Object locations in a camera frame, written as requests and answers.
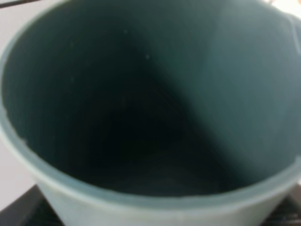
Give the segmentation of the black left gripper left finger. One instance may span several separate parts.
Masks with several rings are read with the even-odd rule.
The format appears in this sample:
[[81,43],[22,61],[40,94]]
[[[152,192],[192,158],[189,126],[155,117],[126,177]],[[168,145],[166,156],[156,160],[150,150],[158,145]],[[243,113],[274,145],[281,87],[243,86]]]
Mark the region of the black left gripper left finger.
[[0,211],[1,226],[62,226],[37,186]]

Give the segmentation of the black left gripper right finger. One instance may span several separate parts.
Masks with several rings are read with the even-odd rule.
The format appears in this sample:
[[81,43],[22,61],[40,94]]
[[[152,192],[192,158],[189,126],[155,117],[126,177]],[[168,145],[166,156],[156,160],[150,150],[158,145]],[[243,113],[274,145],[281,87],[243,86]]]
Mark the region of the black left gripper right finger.
[[299,226],[301,224],[301,179],[279,180],[271,178],[265,181],[271,188],[263,201],[265,219],[263,226]]

